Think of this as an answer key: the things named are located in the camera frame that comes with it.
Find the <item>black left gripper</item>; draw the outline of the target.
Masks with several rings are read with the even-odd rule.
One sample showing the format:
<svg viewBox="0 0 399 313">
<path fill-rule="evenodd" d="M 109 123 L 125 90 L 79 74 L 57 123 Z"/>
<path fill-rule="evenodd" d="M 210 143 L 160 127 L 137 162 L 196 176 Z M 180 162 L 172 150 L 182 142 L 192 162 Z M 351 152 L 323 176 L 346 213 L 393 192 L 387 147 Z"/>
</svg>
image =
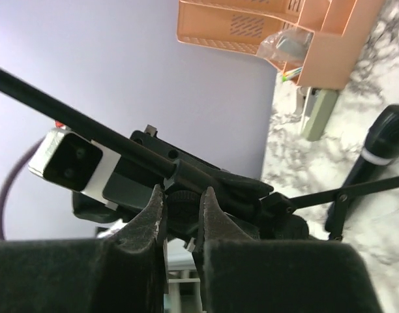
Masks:
<svg viewBox="0 0 399 313">
<path fill-rule="evenodd" d="M 72 193 L 76 217 L 107 224 L 131 221 L 147 204 L 153 187 L 161 184 L 168 206 L 172 236 L 189 241 L 198 234 L 201 195 L 213 188 L 218 204 L 240 228 L 256 239 L 308 239 L 306 221 L 294 215 L 295 206 L 261 181 L 220 169 L 157 137 L 151 127 L 136 130 L 130 139 L 169 160 L 175 167 L 170 178 L 121 158 L 102 195 L 117 204 L 115 210 L 79 192 Z"/>
</svg>

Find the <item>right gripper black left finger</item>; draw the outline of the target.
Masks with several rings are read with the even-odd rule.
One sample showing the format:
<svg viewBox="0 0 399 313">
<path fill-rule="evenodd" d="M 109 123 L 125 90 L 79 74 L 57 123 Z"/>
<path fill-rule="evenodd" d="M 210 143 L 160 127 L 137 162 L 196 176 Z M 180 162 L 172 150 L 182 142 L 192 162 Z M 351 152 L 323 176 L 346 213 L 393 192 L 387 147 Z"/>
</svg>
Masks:
<svg viewBox="0 0 399 313">
<path fill-rule="evenodd" d="M 164 192 L 103 239 L 0 241 L 0 312 L 162 312 Z"/>
</svg>

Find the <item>pens in organizer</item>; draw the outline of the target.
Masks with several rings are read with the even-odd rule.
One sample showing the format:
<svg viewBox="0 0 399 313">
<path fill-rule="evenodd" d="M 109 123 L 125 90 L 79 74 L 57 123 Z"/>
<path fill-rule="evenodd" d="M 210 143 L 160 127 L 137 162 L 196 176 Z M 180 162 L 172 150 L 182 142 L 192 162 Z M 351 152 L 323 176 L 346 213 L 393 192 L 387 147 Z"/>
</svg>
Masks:
<svg viewBox="0 0 399 313">
<path fill-rule="evenodd" d="M 294 77 L 299 76 L 302 69 L 303 69 L 302 67 L 297 67 L 297 68 L 294 68 L 294 69 L 284 72 L 282 74 L 282 81 L 286 82 L 286 81 L 292 80 Z"/>
</svg>

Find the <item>grey green stapler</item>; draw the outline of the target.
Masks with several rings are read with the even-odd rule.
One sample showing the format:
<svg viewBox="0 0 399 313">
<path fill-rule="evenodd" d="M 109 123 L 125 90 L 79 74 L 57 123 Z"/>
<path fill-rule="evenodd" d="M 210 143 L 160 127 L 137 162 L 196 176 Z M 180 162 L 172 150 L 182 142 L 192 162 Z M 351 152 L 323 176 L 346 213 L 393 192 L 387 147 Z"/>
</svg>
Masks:
<svg viewBox="0 0 399 313">
<path fill-rule="evenodd" d="M 299 134 L 309 142 L 320 140 L 338 99 L 334 89 L 307 88 Z"/>
</svg>

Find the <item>orange plastic file organizer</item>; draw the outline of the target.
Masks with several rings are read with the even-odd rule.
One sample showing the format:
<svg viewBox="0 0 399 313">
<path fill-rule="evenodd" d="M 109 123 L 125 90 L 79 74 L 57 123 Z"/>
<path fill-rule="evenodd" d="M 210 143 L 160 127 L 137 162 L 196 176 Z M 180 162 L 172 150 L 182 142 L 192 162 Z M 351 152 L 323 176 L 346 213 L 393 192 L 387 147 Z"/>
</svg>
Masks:
<svg viewBox="0 0 399 313">
<path fill-rule="evenodd" d="M 342 90 L 383 1 L 180 1 L 179 42 L 254 55 L 269 35 L 307 31 L 303 61 L 269 56 L 285 73 L 301 67 L 292 81 L 303 87 Z"/>
</svg>

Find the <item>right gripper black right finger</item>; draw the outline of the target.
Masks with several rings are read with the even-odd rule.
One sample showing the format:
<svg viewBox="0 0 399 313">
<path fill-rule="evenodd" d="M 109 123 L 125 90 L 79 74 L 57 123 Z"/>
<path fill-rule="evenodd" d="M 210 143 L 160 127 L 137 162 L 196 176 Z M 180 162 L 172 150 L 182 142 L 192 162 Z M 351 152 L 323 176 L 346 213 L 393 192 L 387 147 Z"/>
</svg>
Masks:
<svg viewBox="0 0 399 313">
<path fill-rule="evenodd" d="M 251 238 L 202 195 L 194 262 L 207 312 L 381 312 L 365 263 L 335 241 Z"/>
</svg>

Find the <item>small black tripod stand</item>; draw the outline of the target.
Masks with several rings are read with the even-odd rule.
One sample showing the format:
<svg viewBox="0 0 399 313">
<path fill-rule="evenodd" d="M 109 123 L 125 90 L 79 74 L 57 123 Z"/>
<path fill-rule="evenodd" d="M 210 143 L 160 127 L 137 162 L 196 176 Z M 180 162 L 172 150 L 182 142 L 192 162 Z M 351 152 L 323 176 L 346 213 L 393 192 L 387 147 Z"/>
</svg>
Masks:
<svg viewBox="0 0 399 313">
<path fill-rule="evenodd" d="M 105 127 L 94 119 L 91 119 L 50 95 L 43 93 L 2 69 L 0 69 L 0 92 L 48 117 L 55 119 L 59 123 L 57 128 L 66 126 L 85 139 L 93 140 L 112 151 L 119 153 L 121 158 L 133 161 L 135 164 L 147 168 L 163 178 L 170 178 L 173 174 L 175 166 L 169 160 L 154 154 L 152 151 L 133 142 L 130 137 L 126 138 L 112 129 Z M 25 161 L 27 165 L 42 140 L 40 140 L 26 156 Z M 161 184 L 155 186 L 160 186 L 164 192 L 164 188 Z M 334 195 L 339 189 L 298 196 L 295 198 L 287 198 L 283 194 L 282 195 L 295 206 L 295 215 L 295 212 L 298 209 L 324 203 L 329 203 L 331 205 L 334 202 Z M 168 209 L 165 193 L 164 203 Z"/>
</svg>

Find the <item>black microphone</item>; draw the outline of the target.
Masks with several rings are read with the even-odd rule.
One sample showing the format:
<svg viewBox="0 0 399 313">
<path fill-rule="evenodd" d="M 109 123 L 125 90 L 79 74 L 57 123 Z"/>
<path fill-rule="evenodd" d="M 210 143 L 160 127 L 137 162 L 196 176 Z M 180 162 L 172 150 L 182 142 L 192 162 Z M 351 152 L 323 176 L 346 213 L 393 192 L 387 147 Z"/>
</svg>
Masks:
<svg viewBox="0 0 399 313">
<path fill-rule="evenodd" d="M 327 211 L 325 231 L 341 240 L 344 222 L 364 194 L 399 188 L 399 177 L 378 178 L 399 157 L 399 104 L 387 106 L 368 129 L 360 155 Z"/>
</svg>

